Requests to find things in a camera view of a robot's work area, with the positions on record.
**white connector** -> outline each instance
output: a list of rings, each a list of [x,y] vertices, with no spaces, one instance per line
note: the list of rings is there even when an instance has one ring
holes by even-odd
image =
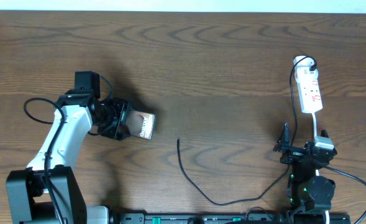
[[[293,60],[296,64],[305,56],[297,56]],[[299,90],[300,106],[303,113],[315,113],[321,110],[322,100],[318,86],[318,70],[310,71],[315,61],[311,58],[302,60],[295,67],[295,79]]]

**white power strip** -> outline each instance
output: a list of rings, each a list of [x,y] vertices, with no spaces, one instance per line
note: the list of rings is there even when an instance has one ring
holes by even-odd
[[[296,62],[304,57],[297,56],[293,60],[293,64],[296,64]],[[310,67],[314,63],[313,59],[306,58],[295,67],[295,79],[299,90],[301,111],[303,113],[315,113],[323,108],[318,86],[318,70],[310,71]]]

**wooden tabletop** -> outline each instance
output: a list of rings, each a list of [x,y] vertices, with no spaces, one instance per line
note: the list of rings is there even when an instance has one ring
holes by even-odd
[[[151,141],[86,136],[75,176],[87,205],[149,213],[289,207],[287,178],[256,202],[211,205],[181,174],[176,139],[188,175],[210,198],[259,196],[286,168],[272,148],[285,121],[294,127],[289,74],[297,55],[318,61],[318,131],[327,129],[338,151],[331,166],[366,180],[366,15],[0,11],[0,223],[11,222],[7,175],[26,167],[50,129],[24,114],[24,101],[56,100],[82,70],[157,115]],[[312,119],[296,105],[302,146]],[[44,103],[29,110],[53,119]],[[336,182],[332,211],[354,222],[366,187],[320,173]]]

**wooden table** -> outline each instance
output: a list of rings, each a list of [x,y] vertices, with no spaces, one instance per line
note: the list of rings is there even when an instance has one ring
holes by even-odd
[[[318,128],[338,150],[331,165],[366,180],[366,15],[0,11],[0,223],[11,222],[7,175],[26,167],[50,128],[24,114],[24,101],[56,100],[80,70],[104,75],[114,96],[158,118],[152,141],[86,137],[75,176],[87,205],[149,213],[288,207],[287,178],[257,202],[211,205],[181,174],[176,139],[188,175],[213,200],[260,195],[286,167],[272,148],[282,124],[294,126],[288,77],[301,54],[318,61]],[[312,121],[299,107],[302,146]],[[53,119],[49,105],[29,109]],[[332,211],[354,222],[366,187],[321,174],[336,181]]]

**power strip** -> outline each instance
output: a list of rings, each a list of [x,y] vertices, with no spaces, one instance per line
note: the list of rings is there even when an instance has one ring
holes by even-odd
[[[297,56],[293,60],[296,64],[305,56]],[[315,61],[306,58],[295,67],[295,79],[299,90],[300,106],[303,113],[315,113],[321,110],[322,100],[318,85],[318,70],[310,71],[310,67]]]

